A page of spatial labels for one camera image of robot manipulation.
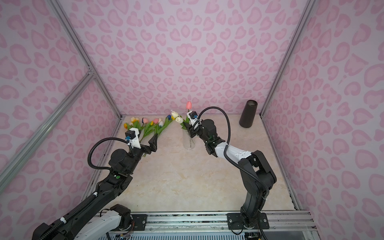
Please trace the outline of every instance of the beige tabletop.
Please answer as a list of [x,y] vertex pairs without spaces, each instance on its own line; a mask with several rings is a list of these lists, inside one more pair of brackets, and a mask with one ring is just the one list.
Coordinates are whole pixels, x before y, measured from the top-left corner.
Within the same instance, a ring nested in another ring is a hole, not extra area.
[[[226,140],[225,117],[202,116],[202,119],[208,118],[215,122],[218,135]],[[126,117],[124,122],[130,122],[130,119]],[[230,144],[250,152],[262,151],[277,177],[263,210],[294,210],[260,117],[255,116],[251,128],[241,127],[239,119],[240,115],[229,115]],[[122,126],[118,137],[125,138],[125,131]],[[150,138],[146,137],[141,144],[147,144]],[[247,195],[240,171],[226,159],[208,155],[203,141],[197,136],[193,140],[195,148],[186,150],[180,124],[173,121],[159,136],[157,152],[141,159],[128,188],[106,207],[121,204],[133,212],[239,211]],[[124,143],[115,142],[109,155],[119,148],[129,150]],[[104,179],[107,174],[108,171],[103,170],[99,179]]]

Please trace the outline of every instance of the pink patterned wallpaper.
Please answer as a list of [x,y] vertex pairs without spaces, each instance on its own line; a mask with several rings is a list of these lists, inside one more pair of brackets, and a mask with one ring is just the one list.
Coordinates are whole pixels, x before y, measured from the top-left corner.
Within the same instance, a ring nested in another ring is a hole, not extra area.
[[0,172],[86,69],[44,0],[0,3]]
[[[52,223],[79,203],[93,172],[88,152],[112,135],[116,121],[91,82],[0,196],[0,239],[31,239],[38,225]],[[104,149],[95,150],[94,163]]]
[[321,0],[266,123],[323,240],[384,239],[384,1]]
[[259,109],[306,0],[63,0],[123,114]]

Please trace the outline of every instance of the wire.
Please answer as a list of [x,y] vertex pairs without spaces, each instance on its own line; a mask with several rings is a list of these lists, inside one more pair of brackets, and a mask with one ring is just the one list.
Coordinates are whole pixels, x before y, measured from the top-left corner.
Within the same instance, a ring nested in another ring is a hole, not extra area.
[[112,168],[110,168],[110,167],[99,167],[99,166],[93,165],[93,163],[92,163],[92,154],[95,151],[95,149],[97,148],[97,146],[99,146],[103,142],[109,141],[109,140],[115,140],[115,141],[120,141],[120,142],[123,142],[123,143],[127,143],[124,139],[121,139],[121,138],[118,138],[118,137],[106,137],[106,138],[103,138],[100,141],[98,141],[95,145],[93,145],[93,147],[91,148],[91,150],[89,151],[89,154],[88,154],[88,165],[91,168],[93,168],[93,169],[106,169],[106,170],[110,170],[110,171],[112,170]]
[[234,224],[234,223],[240,223],[240,224],[242,225],[242,227],[241,227],[241,231],[238,232],[238,233],[235,233],[235,232],[231,229],[231,231],[232,231],[235,235],[240,235],[240,234],[243,232],[243,230],[244,230],[244,224],[243,224],[242,222],[233,222],[232,224]]
[[262,227],[261,227],[261,223],[260,223],[260,212],[258,212],[258,217],[257,217],[257,225],[258,225],[258,228],[259,228],[259,231],[260,231],[260,234],[259,234],[259,238],[260,238],[260,235],[262,235],[263,236],[263,238],[265,239],[265,240],[267,240],[267,238],[266,238],[266,236],[265,236],[265,233],[264,233],[264,231],[263,231],[263,229],[262,229]]
[[[201,111],[200,112],[200,114],[199,114],[199,116],[198,116],[198,120],[200,120],[200,117],[201,117],[201,115],[205,112],[205,111],[207,111],[207,110],[209,110],[209,109],[217,109],[217,110],[219,110],[219,111],[221,111],[223,114],[224,114],[224,116],[225,116],[225,118],[226,118],[226,120],[227,120],[227,124],[228,124],[228,139],[227,139],[227,144],[226,144],[226,146],[225,146],[225,148],[224,148],[224,157],[225,157],[225,159],[227,159],[233,166],[235,166],[235,167],[237,167],[238,169],[240,169],[240,171],[242,171],[242,172],[244,172],[244,173],[246,173],[248,176],[250,176],[251,178],[253,178],[256,182],[258,182],[258,183],[260,183],[260,185],[264,188],[264,196],[263,196],[263,198],[264,199],[266,199],[266,197],[268,196],[268,194],[269,194],[269,189],[268,189],[268,187],[265,185],[265,183],[264,182],[262,182],[257,176],[255,176],[254,174],[252,174],[252,173],[250,173],[249,171],[247,171],[247,170],[245,170],[242,166],[240,166],[240,165],[238,165],[237,163],[235,163],[232,159],[230,159],[229,157],[228,157],[228,155],[227,155],[227,150],[228,150],[228,146],[229,146],[229,141],[230,141],[230,139],[231,139],[231,126],[230,126],[230,123],[229,123],[229,119],[228,119],[228,115],[224,112],[224,110],[223,109],[221,109],[221,108],[219,108],[219,107],[207,107],[207,108],[205,108],[203,111]],[[267,238],[266,238],[266,236],[265,236],[265,234],[264,234],[264,231],[260,228],[260,214],[258,213],[258,225],[259,225],[259,230],[260,230],[260,233],[263,235],[263,238],[265,239],[265,240],[267,240]]]
[[101,210],[101,211],[100,211],[100,217],[101,217],[101,213],[102,213],[104,210],[109,211],[109,209],[103,209],[103,210]]
[[[104,210],[109,211],[109,209],[103,209],[103,210],[101,210],[101,211],[100,211],[100,217],[101,217],[101,213],[102,213]],[[107,235],[107,239],[108,239],[108,240],[111,240],[111,236],[109,235],[109,232],[106,232],[105,234]]]

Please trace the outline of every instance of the black vase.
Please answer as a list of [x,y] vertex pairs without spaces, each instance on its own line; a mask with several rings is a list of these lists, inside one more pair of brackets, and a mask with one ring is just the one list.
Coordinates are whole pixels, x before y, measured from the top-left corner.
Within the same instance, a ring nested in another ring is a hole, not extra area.
[[248,100],[245,104],[243,113],[241,114],[239,124],[242,127],[249,128],[253,124],[257,109],[257,102],[255,100]]

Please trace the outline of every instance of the glass vase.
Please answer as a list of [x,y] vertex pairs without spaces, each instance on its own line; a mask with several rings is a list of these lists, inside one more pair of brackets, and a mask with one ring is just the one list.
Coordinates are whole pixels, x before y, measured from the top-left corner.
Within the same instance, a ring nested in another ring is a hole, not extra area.
[[189,136],[189,133],[187,130],[181,129],[183,134],[183,147],[187,150],[191,150],[195,147],[195,142],[193,139]]

